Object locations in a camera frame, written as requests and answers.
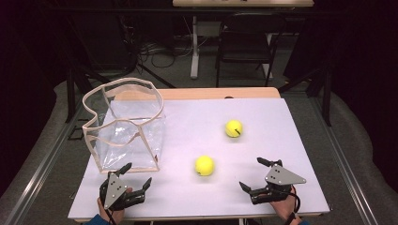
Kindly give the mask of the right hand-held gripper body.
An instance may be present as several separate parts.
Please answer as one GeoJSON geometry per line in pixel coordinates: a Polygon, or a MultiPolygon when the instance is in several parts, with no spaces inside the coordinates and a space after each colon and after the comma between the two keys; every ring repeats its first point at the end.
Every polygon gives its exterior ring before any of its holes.
{"type": "Polygon", "coordinates": [[[305,184],[306,179],[287,170],[284,166],[270,167],[265,177],[266,186],[252,190],[249,194],[253,204],[271,203],[285,200],[296,184],[305,184]]]}

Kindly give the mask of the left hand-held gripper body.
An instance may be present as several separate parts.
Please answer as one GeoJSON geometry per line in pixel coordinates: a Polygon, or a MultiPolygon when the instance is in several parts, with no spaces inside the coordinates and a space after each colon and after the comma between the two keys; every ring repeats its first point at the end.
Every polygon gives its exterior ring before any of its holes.
{"type": "Polygon", "coordinates": [[[145,188],[127,192],[128,186],[111,172],[99,188],[100,202],[105,210],[119,211],[145,201],[145,188]]]}

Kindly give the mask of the clear plastic bag beige trim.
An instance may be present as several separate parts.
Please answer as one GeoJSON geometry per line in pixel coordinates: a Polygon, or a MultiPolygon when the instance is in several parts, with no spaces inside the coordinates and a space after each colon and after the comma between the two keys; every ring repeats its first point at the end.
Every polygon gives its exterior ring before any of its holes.
{"type": "Polygon", "coordinates": [[[124,78],[102,84],[84,95],[83,106],[90,114],[84,140],[101,173],[128,163],[131,173],[160,168],[166,116],[152,82],[124,78]]]}

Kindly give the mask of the yellow tennis ball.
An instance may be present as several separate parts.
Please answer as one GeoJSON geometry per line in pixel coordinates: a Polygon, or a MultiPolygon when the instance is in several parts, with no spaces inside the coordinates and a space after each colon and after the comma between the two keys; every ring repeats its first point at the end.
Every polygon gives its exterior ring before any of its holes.
{"type": "Polygon", "coordinates": [[[201,176],[209,176],[214,172],[215,164],[211,157],[200,156],[195,160],[194,169],[201,176]]]}
{"type": "Polygon", "coordinates": [[[237,138],[242,134],[243,126],[238,120],[230,120],[226,123],[224,130],[228,137],[237,138]]]}

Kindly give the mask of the person's left hand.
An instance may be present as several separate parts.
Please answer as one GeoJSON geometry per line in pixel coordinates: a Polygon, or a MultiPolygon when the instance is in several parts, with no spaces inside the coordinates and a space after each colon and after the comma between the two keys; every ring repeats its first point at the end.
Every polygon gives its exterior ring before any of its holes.
{"type": "Polygon", "coordinates": [[[97,198],[97,204],[99,208],[99,215],[108,220],[110,225],[118,225],[124,218],[125,210],[111,211],[105,210],[100,198],[97,198]]]}

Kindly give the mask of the person's right hand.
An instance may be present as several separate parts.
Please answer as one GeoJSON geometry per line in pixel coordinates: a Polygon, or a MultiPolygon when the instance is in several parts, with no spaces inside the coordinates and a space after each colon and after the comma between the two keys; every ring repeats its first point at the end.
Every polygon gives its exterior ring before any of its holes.
{"type": "Polygon", "coordinates": [[[290,219],[291,215],[296,209],[296,206],[298,205],[295,195],[296,190],[294,187],[292,187],[291,195],[289,195],[285,200],[270,203],[276,214],[283,220],[283,222],[287,222],[290,219]]]}

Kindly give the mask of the black metal stand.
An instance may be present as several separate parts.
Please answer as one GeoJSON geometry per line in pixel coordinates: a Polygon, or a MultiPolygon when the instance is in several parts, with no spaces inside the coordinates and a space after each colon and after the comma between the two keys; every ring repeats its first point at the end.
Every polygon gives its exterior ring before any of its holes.
{"type": "Polygon", "coordinates": [[[325,123],[330,127],[331,122],[330,116],[330,99],[331,99],[331,72],[327,67],[315,68],[309,73],[301,75],[294,80],[289,81],[287,84],[278,88],[280,93],[284,93],[291,88],[297,86],[304,81],[310,81],[310,84],[305,90],[305,93],[310,98],[315,98],[319,95],[320,91],[322,94],[322,105],[321,115],[325,123]]]}
{"type": "Polygon", "coordinates": [[[66,122],[70,122],[75,114],[75,87],[85,95],[93,89],[89,79],[95,79],[101,83],[108,83],[110,80],[99,75],[97,72],[85,66],[73,67],[67,74],[67,94],[68,94],[68,117],[66,122]]]}

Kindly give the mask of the black chair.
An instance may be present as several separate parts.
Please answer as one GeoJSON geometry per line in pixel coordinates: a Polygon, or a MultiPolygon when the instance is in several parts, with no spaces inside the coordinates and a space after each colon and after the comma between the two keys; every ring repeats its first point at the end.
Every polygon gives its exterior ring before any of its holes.
{"type": "Polygon", "coordinates": [[[286,27],[286,19],[279,14],[240,12],[226,17],[220,24],[219,46],[215,68],[216,86],[227,77],[221,75],[221,64],[264,64],[265,85],[268,85],[277,45],[286,27]]]}

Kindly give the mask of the dark curtain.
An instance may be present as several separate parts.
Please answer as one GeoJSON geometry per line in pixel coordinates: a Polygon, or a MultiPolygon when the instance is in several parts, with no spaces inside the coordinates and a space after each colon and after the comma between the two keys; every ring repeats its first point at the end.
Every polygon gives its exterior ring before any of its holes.
{"type": "Polygon", "coordinates": [[[398,0],[360,0],[332,91],[361,121],[373,163],[398,192],[398,0]]]}
{"type": "Polygon", "coordinates": [[[30,154],[56,102],[64,67],[36,0],[0,0],[0,197],[30,154]]]}

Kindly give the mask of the white-legged desk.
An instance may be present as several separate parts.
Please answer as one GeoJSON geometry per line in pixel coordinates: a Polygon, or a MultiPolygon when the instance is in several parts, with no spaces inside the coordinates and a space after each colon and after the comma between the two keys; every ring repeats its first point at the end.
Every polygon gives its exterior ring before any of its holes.
{"type": "MultiPolygon", "coordinates": [[[[177,8],[310,8],[314,0],[173,0],[177,8]]],[[[198,78],[199,49],[197,16],[192,16],[191,78],[198,78]]]]}

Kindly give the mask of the metal floor rail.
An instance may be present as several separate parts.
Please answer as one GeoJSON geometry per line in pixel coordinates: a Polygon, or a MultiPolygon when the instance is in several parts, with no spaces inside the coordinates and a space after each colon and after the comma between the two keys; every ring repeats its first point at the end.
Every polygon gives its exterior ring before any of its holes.
{"type": "Polygon", "coordinates": [[[69,122],[54,109],[22,169],[0,198],[0,225],[80,225],[69,211],[89,154],[83,142],[82,107],[69,122]]]}
{"type": "Polygon", "coordinates": [[[364,225],[379,225],[375,214],[368,203],[363,189],[361,188],[357,177],[353,173],[348,160],[344,155],[342,146],[340,145],[332,127],[328,126],[321,113],[321,103],[317,98],[311,98],[310,102],[315,111],[316,117],[319,120],[320,125],[328,136],[328,140],[331,144],[331,153],[334,157],[334,161],[339,168],[339,171],[344,179],[345,186],[347,187],[350,196],[356,205],[357,211],[360,214],[361,220],[364,225]]]}

